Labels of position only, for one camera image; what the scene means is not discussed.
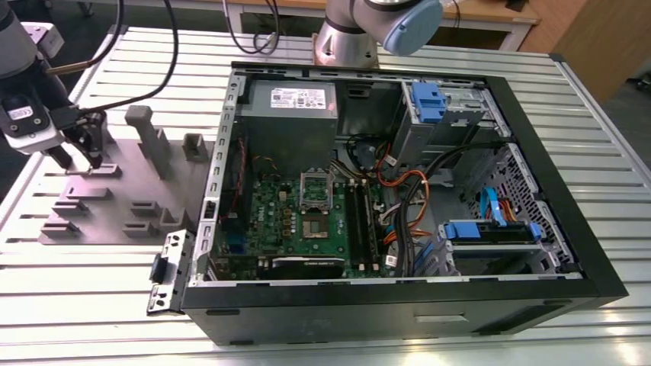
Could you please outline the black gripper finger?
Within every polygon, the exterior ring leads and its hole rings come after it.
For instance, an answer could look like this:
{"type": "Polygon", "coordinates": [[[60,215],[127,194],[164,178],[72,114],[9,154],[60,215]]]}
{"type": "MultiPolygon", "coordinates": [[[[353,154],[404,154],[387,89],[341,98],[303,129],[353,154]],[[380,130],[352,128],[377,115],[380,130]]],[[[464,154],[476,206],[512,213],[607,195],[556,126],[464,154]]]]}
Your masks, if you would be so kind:
{"type": "Polygon", "coordinates": [[[103,163],[103,145],[105,133],[105,112],[92,112],[85,114],[77,121],[79,136],[74,141],[79,150],[88,160],[92,169],[100,168],[103,163]]]}
{"type": "Polygon", "coordinates": [[[68,170],[73,165],[73,159],[61,146],[45,150],[46,155],[53,159],[61,169],[68,170]]]}

